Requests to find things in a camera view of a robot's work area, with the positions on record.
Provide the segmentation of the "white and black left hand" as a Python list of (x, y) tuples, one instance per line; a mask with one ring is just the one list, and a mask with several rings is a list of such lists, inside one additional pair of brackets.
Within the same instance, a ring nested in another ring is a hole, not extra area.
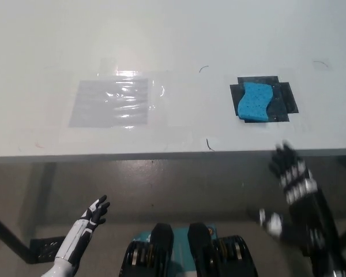
[(60, 246), (55, 261), (64, 260), (72, 267), (79, 265), (80, 260), (88, 247), (96, 228), (106, 222), (106, 215), (110, 202), (107, 196), (101, 196), (91, 204), (82, 216), (75, 221), (62, 245)]

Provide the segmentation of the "black right hand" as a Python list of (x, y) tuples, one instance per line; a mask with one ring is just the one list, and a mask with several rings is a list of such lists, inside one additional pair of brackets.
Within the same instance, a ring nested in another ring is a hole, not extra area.
[(306, 161), (287, 143), (278, 145), (269, 163), (278, 178), (291, 221), (261, 208), (258, 224), (273, 238), (300, 249), (314, 276), (346, 276), (339, 234), (321, 187)]

